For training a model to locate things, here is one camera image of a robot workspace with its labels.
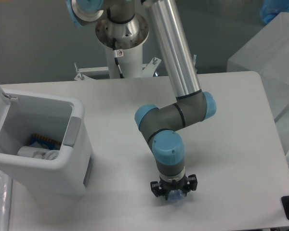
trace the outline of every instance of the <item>white table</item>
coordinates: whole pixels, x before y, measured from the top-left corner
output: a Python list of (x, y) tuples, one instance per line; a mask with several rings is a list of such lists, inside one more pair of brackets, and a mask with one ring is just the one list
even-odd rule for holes
[(186, 174), (198, 188), (174, 204), (156, 198), (154, 157), (134, 122), (146, 104), (175, 102), (167, 77), (6, 85), (80, 99), (95, 153), (83, 197), (28, 191), (14, 182), (10, 231), (232, 231), (289, 226), (280, 198), (289, 170), (254, 72), (200, 75), (214, 117), (180, 130)]

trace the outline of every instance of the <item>robotic arm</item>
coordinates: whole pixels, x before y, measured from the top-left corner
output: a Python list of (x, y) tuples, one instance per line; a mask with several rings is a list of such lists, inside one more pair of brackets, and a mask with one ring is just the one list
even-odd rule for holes
[[(210, 93), (201, 90), (175, 0), (141, 2), (150, 12), (177, 102), (160, 109), (153, 104), (144, 105), (137, 110), (135, 121), (155, 157), (159, 171), (160, 181), (151, 182), (151, 191), (156, 197), (177, 199), (196, 190), (197, 178), (195, 174), (185, 175), (184, 144), (176, 131), (213, 116), (216, 104)], [(118, 45), (122, 49), (131, 49), (146, 40), (147, 23), (134, 14), (133, 0), (67, 0), (67, 3), (68, 6), (72, 5), (72, 16), (79, 24), (85, 24), (85, 18), (81, 15), (85, 13), (92, 15), (91, 22), (104, 19), (103, 27), (106, 26), (107, 30), (110, 28), (108, 23), (113, 24), (112, 30), (116, 33), (106, 32), (104, 39), (108, 40), (107, 46), (112, 46), (114, 51)]]

